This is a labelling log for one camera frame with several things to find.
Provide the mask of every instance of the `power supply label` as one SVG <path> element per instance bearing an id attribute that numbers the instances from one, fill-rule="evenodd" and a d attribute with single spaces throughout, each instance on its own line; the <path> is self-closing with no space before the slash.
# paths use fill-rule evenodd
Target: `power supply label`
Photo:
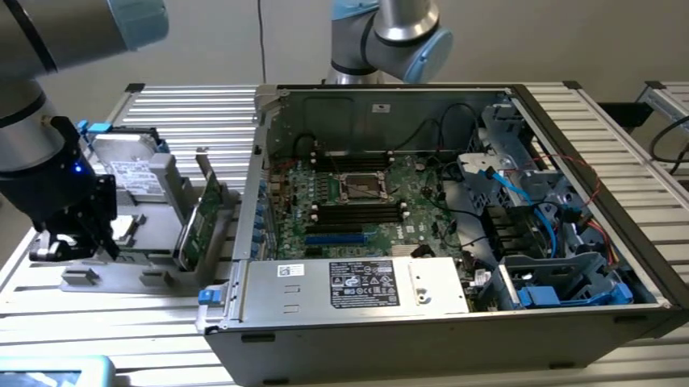
<path id="1" fill-rule="evenodd" d="M 337 309 L 400 306 L 392 260 L 331 262 L 331 305 Z"/>

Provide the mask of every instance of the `cpu socket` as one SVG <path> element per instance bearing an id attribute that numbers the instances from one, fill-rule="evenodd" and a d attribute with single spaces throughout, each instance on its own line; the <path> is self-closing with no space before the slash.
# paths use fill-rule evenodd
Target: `cpu socket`
<path id="1" fill-rule="evenodd" d="M 343 173 L 339 202 L 380 202 L 388 200 L 386 174 Z"/>

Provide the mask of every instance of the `barcode sticker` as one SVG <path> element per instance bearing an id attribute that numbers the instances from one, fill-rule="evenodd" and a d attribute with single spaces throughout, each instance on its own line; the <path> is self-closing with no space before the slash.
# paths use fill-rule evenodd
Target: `barcode sticker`
<path id="1" fill-rule="evenodd" d="M 278 277 L 298 277 L 303 275 L 303 264 L 279 264 Z"/>
<path id="2" fill-rule="evenodd" d="M 151 173 L 147 161 L 111 161 L 108 163 L 118 186 L 132 195 L 161 195 L 163 187 L 159 178 Z"/>

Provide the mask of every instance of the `white label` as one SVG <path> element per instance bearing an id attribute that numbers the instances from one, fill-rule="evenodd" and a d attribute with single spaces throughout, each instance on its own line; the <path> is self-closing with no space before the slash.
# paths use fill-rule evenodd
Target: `white label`
<path id="1" fill-rule="evenodd" d="M 122 186 L 132 195 L 162 195 L 163 187 L 159 178 L 149 170 L 147 161 L 111 161 L 118 186 Z"/>
<path id="2" fill-rule="evenodd" d="M 303 264 L 279 264 L 278 277 L 297 277 L 303 275 Z"/>
<path id="3" fill-rule="evenodd" d="M 374 107 L 371 109 L 374 113 L 390 113 L 390 104 L 389 103 L 374 103 Z"/>
<path id="4" fill-rule="evenodd" d="M 472 286 L 484 286 L 492 279 L 492 272 L 486 271 L 484 268 L 476 270 L 474 280 L 470 282 Z"/>

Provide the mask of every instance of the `metal rail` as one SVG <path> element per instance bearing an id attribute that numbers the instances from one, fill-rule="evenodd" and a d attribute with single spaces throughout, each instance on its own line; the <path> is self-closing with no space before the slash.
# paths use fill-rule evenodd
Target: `metal rail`
<path id="1" fill-rule="evenodd" d="M 632 154 L 619 128 L 586 95 L 560 83 L 528 86 L 643 230 L 653 236 L 676 271 L 689 280 L 689 241 L 681 239 L 689 238 L 689 216 L 672 189 Z M 123 107 L 115 123 L 158 127 L 169 141 L 177 140 L 171 147 L 181 164 L 183 160 L 193 164 L 199 145 L 213 147 L 211 163 L 221 180 L 242 189 L 246 172 L 241 164 L 247 162 L 254 129 L 253 87 L 147 87 L 140 94 L 127 96 Z M 182 168 L 187 176 L 201 177 L 195 166 Z M 0 272 L 0 356 L 104 354 L 119 370 L 116 385 L 234 385 L 197 333 L 197 298 L 63 293 L 58 286 L 64 266 L 26 259 L 34 237 L 34 233 L 27 235 Z M 219 280 L 229 275 L 231 244 L 229 240 L 223 249 Z M 382 381 L 375 385 L 689 385 L 689 327 L 660 340 L 629 343 L 586 369 Z"/>
<path id="2" fill-rule="evenodd" d="M 669 123 L 673 123 L 689 115 L 689 82 L 649 82 L 637 101 L 648 103 L 668 118 Z M 689 123 L 681 127 L 689 131 Z M 675 166 L 668 163 L 660 164 L 667 170 Z M 689 179 L 687 164 L 680 165 L 675 176 L 681 181 Z"/>

